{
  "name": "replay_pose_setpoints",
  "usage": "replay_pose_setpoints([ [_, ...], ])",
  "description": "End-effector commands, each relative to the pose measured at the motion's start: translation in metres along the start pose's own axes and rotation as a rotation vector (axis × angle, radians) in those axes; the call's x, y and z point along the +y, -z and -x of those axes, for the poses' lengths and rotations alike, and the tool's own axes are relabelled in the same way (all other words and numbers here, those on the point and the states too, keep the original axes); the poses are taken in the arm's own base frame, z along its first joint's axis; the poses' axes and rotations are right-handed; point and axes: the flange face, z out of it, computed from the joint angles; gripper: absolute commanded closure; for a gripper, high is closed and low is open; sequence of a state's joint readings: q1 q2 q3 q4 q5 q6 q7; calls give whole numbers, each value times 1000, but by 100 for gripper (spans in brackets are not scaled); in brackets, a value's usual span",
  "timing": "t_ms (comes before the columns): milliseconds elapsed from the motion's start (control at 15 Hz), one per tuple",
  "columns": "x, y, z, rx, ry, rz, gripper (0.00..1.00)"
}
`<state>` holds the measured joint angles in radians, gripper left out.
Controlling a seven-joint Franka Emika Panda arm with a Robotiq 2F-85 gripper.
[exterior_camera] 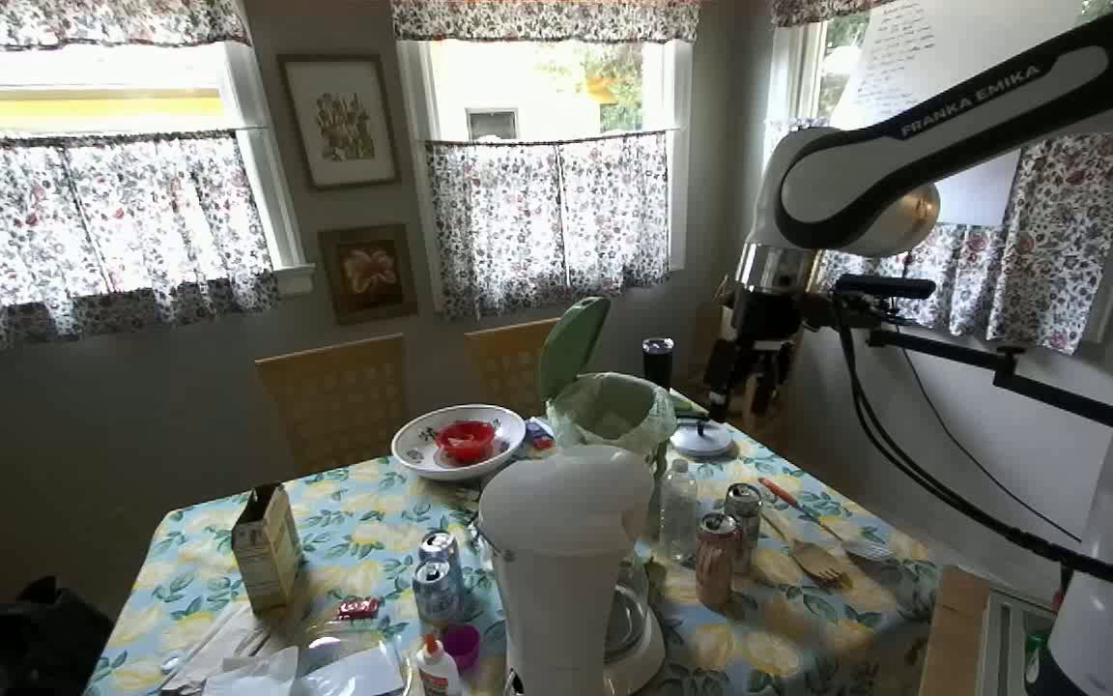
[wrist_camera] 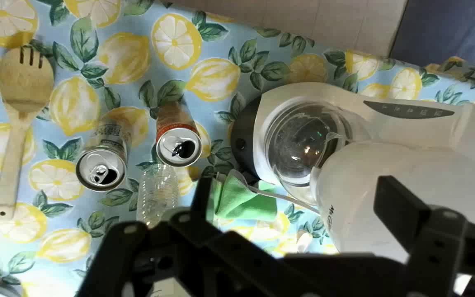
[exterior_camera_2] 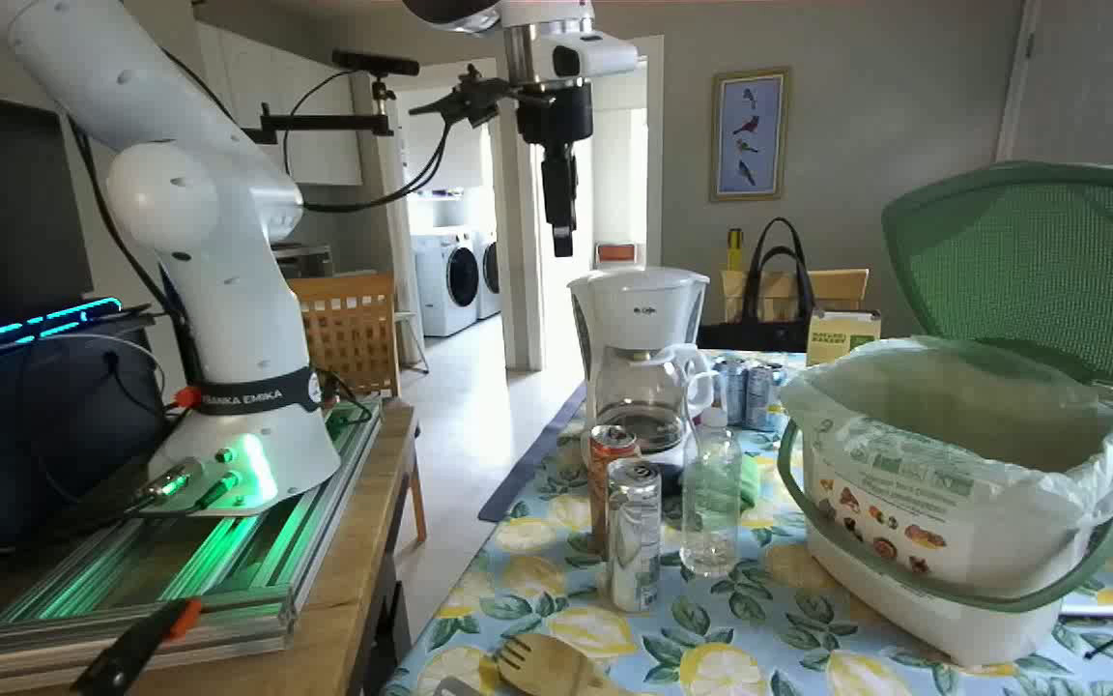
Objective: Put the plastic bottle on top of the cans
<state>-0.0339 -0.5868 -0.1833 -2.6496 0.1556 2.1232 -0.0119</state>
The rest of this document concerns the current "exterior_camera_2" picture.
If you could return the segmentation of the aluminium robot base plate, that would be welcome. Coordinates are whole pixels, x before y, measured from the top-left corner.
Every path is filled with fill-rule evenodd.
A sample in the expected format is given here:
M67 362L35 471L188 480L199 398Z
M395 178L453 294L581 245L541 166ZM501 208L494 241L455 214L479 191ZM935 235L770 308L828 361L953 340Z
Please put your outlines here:
M199 621L261 618L290 629L345 517L385 405L333 405L340 453L330 484L246 517L118 517L86 538L0 557L0 652L117 637L170 598L199 598Z

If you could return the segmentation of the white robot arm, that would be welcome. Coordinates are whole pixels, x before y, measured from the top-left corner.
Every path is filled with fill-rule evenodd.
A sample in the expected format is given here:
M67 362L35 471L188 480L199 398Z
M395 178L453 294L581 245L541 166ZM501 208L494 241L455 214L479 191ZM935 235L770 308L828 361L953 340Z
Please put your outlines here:
M197 404L147 460L147 513L259 513L319 486L340 453L305 324L272 245L296 185L185 78L118 0L0 0L0 39L112 152L108 215L172 288Z

